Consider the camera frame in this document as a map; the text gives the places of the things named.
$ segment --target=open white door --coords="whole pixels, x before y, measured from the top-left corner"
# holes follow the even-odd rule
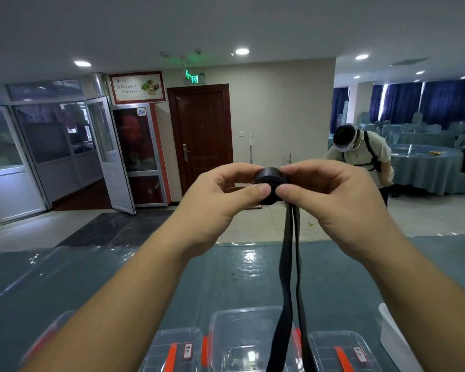
[[[102,97],[84,103],[112,207],[134,215],[136,210],[108,102],[107,97]]]
[[[46,209],[9,110],[0,106],[0,223]]]

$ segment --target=blue curtain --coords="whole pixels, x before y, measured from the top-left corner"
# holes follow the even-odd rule
[[[443,129],[452,121],[465,120],[465,80],[427,82],[420,110],[424,122]]]
[[[381,121],[391,120],[391,124],[411,122],[418,111],[422,83],[397,83],[389,85],[385,98]]]
[[[331,124],[329,126],[329,132],[334,133],[336,130],[336,123],[338,121],[338,115],[343,112],[345,101],[348,100],[348,87],[339,87],[334,89],[332,92],[332,113],[331,113]]]
[[[370,98],[370,122],[376,122],[379,117],[379,107],[381,105],[381,95],[383,85],[374,85],[372,87],[372,97]]]

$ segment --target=black hair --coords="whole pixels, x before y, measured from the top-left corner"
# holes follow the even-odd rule
[[[353,125],[341,125],[334,132],[334,144],[338,146],[346,146],[353,140],[357,131]]]

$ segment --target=door handle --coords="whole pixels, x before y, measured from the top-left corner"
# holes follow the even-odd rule
[[[190,152],[187,147],[186,147],[186,143],[183,143],[182,144],[182,152],[184,154],[184,161],[187,162],[188,161],[188,153]]]

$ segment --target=sticker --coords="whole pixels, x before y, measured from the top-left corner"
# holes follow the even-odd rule
[[[353,347],[353,350],[355,351],[355,354],[357,355],[356,357],[358,360],[360,360],[362,363],[368,362],[367,357],[365,356],[365,353],[360,347]]]
[[[190,359],[191,358],[191,353],[193,350],[193,344],[192,343],[186,343],[184,345],[184,356],[183,359]]]

